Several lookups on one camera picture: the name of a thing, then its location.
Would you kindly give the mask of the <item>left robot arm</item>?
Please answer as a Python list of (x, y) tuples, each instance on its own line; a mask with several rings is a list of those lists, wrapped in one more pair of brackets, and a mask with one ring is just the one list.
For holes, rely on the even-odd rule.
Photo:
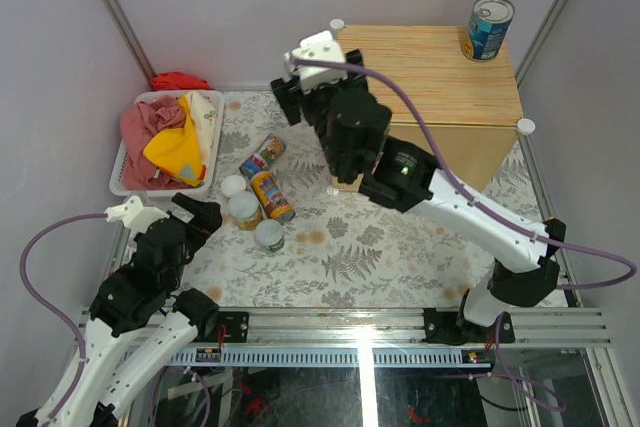
[(178, 288), (184, 268), (221, 227), (221, 206), (182, 193), (171, 201), (191, 219), (183, 221), (136, 195), (100, 213), (131, 231), (136, 250), (100, 284), (84, 328), (33, 287), (26, 267), (37, 241), (25, 246), (19, 264), (24, 287), (70, 328), (77, 349), (49, 399), (23, 414), (18, 425), (115, 426), (175, 353), (217, 334), (218, 305), (196, 288)]

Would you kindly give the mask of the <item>light blue Progresso soup can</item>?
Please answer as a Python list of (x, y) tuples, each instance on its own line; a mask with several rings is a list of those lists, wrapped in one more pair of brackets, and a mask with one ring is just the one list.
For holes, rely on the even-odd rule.
[(476, 0), (467, 25), (462, 51), (474, 61), (496, 58), (515, 14), (510, 0)]

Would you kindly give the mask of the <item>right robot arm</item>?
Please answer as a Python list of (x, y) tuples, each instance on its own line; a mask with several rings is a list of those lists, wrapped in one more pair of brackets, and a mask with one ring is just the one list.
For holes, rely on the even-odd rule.
[(565, 224), (519, 217), (464, 186), (435, 153), (390, 136), (391, 111), (369, 92), (359, 51), (318, 60), (299, 50), (286, 54), (285, 65), (288, 76), (272, 81), (272, 92), (290, 124), (314, 128), (332, 176), (357, 183), (382, 207), (437, 221), (493, 256), (456, 314), (426, 314), (428, 342), (482, 342), (501, 313), (534, 307), (556, 289), (556, 249), (545, 241), (563, 239)]

